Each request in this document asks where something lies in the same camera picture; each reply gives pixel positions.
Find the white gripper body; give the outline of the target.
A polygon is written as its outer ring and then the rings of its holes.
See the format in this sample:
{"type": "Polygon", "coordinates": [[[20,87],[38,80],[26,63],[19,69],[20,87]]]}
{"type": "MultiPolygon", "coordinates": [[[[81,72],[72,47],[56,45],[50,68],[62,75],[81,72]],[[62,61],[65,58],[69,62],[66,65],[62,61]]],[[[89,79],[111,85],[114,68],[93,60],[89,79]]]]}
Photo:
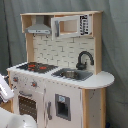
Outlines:
{"type": "Polygon", "coordinates": [[[0,83],[0,97],[4,102],[7,102],[14,97],[13,91],[7,84],[0,83]]]}

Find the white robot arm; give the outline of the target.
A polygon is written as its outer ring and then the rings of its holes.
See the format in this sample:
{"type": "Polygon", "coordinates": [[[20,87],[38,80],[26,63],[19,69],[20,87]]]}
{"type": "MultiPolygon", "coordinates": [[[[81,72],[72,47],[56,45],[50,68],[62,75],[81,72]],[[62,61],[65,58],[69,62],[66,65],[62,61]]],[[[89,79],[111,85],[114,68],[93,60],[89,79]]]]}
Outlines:
{"type": "MultiPolygon", "coordinates": [[[[7,84],[0,83],[0,97],[4,102],[14,97],[7,84]]],[[[17,115],[0,107],[0,128],[37,128],[37,124],[30,115],[17,115]]]]}

